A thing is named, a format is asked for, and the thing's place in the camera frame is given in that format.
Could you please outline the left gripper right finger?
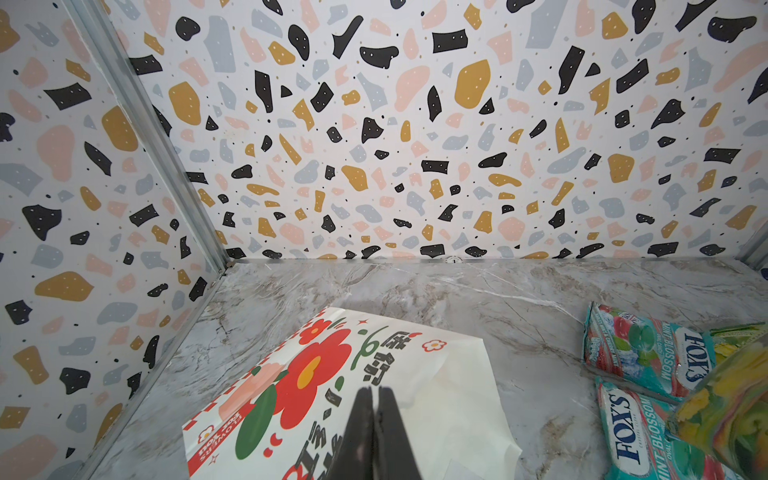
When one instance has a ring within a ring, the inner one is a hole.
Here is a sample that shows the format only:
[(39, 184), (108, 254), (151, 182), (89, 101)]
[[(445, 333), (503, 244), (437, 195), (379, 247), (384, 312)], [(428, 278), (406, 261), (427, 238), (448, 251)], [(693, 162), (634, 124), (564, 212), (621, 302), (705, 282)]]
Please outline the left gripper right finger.
[(421, 480), (394, 391), (378, 390), (374, 414), (374, 473), (376, 479)]

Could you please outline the teal Fox's mint candy bag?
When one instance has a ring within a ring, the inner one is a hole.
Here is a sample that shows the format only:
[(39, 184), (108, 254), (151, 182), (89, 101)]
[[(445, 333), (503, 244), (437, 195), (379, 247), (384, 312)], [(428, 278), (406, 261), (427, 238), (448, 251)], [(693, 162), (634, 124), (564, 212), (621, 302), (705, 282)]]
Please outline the teal Fox's mint candy bag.
[(672, 402), (695, 390), (716, 365), (708, 334), (596, 302), (587, 310), (582, 359)]

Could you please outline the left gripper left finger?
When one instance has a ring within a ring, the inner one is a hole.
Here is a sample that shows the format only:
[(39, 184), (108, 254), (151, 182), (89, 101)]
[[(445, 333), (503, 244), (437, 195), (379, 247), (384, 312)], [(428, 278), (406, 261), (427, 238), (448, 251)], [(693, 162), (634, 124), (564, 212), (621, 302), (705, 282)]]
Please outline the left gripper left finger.
[(327, 471), (328, 479), (371, 480), (374, 478), (373, 423), (372, 391), (370, 387), (364, 387), (356, 394), (342, 441)]

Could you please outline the white floral paper bag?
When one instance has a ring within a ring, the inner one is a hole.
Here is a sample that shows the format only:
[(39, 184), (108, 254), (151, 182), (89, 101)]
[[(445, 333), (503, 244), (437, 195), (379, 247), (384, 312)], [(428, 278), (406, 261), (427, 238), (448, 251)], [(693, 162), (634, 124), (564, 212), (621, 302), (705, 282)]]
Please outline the white floral paper bag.
[(393, 428), (403, 478), (511, 479), (520, 447), (482, 339), (330, 307), (183, 427), (193, 479), (325, 479), (343, 445)]

